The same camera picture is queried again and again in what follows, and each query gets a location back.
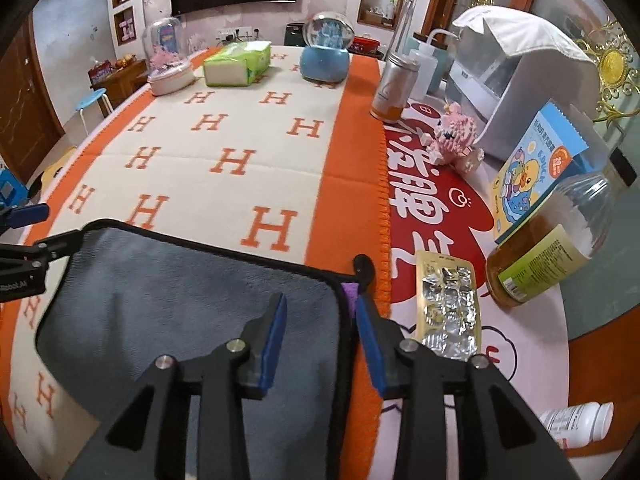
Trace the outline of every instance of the pill blister pack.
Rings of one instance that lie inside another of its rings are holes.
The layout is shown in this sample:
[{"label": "pill blister pack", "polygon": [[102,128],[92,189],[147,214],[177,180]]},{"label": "pill blister pack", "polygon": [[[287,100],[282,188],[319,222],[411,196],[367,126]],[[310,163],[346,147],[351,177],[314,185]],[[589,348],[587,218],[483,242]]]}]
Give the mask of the pill blister pack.
[{"label": "pill blister pack", "polygon": [[480,310],[473,265],[445,254],[416,257],[415,338],[437,355],[466,361],[480,349]]}]

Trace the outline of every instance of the snow globe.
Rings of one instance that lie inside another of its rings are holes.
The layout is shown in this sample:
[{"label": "snow globe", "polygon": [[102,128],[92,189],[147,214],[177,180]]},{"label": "snow globe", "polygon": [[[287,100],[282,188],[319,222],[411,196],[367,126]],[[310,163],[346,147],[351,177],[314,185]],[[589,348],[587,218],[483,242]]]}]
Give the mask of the snow globe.
[{"label": "snow globe", "polygon": [[170,94],[193,83],[195,77],[180,20],[163,18],[153,22],[142,34],[142,43],[153,95]]},{"label": "snow globe", "polygon": [[305,24],[303,35],[307,46],[300,56],[302,77],[323,83],[339,83],[347,77],[347,47],[355,31],[345,15],[318,12]]}]

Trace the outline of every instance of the gray microfiber towel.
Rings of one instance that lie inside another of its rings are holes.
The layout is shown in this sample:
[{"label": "gray microfiber towel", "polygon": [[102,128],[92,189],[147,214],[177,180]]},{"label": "gray microfiber towel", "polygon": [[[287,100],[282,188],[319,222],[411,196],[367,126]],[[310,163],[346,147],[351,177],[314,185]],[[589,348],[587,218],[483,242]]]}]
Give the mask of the gray microfiber towel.
[{"label": "gray microfiber towel", "polygon": [[[340,329],[325,282],[116,228],[89,231],[36,347],[62,387],[102,420],[157,356],[210,353],[261,316],[276,291],[288,314],[274,385],[264,400],[242,404],[251,476],[324,480]],[[193,475],[197,407],[187,450]]]}]

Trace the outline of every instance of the purple cloth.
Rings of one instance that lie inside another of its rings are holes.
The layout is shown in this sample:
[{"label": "purple cloth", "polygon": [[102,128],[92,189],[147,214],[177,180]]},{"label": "purple cloth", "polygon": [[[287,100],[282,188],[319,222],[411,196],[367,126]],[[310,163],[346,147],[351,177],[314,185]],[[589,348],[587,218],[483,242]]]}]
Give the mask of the purple cloth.
[{"label": "purple cloth", "polygon": [[342,288],[347,295],[349,301],[349,314],[351,319],[356,317],[356,300],[358,299],[358,284],[357,283],[343,283]]}]

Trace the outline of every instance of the cartoon duck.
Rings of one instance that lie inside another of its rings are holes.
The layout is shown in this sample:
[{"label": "cartoon duck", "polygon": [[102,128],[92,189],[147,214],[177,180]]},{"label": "cartoon duck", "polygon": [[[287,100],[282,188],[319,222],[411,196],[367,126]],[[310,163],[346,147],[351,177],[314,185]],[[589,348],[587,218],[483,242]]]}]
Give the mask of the cartoon duck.
[{"label": "cartoon duck", "polygon": [[519,149],[511,159],[500,191],[505,216],[512,223],[529,210],[531,190],[540,174],[540,163],[535,158],[524,160],[524,150]]}]

